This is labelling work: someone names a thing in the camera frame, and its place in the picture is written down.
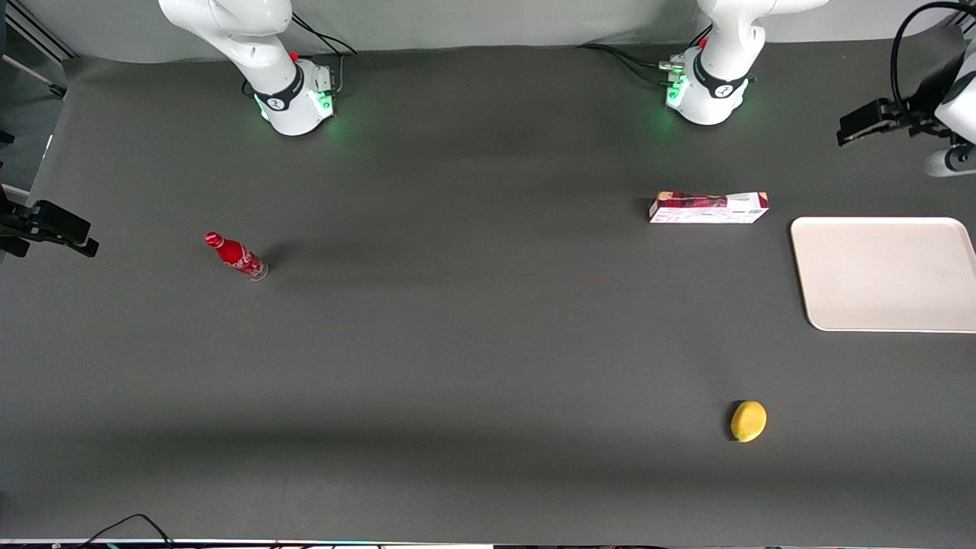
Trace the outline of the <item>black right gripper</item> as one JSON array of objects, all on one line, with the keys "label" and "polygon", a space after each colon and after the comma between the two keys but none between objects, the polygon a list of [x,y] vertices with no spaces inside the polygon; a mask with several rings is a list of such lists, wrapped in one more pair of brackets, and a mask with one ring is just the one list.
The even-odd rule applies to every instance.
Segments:
[{"label": "black right gripper", "polygon": [[20,194],[10,197],[6,188],[1,188],[1,249],[7,255],[24,258],[31,241],[36,241],[59,244],[94,258],[100,243],[88,236],[90,229],[88,221],[55,203],[32,204]]}]

